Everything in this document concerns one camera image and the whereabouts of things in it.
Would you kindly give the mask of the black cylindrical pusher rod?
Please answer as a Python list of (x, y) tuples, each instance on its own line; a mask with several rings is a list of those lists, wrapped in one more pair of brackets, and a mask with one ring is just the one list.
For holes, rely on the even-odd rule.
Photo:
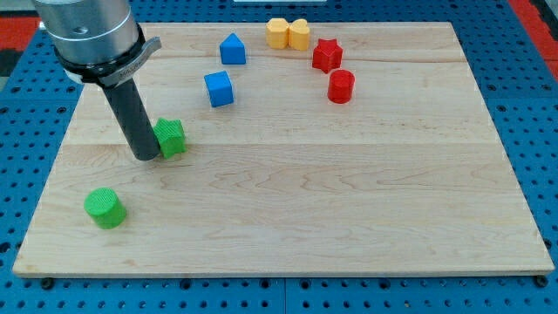
[(103, 92), (134, 157), (143, 161), (157, 157), (160, 145), (134, 80), (104, 88)]

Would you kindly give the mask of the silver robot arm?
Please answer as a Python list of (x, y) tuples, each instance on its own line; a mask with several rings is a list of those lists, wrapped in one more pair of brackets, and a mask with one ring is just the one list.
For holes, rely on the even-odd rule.
[(99, 86), (133, 155), (160, 154), (133, 75), (161, 48), (147, 39), (127, 0), (34, 0), (55, 55), (68, 77)]

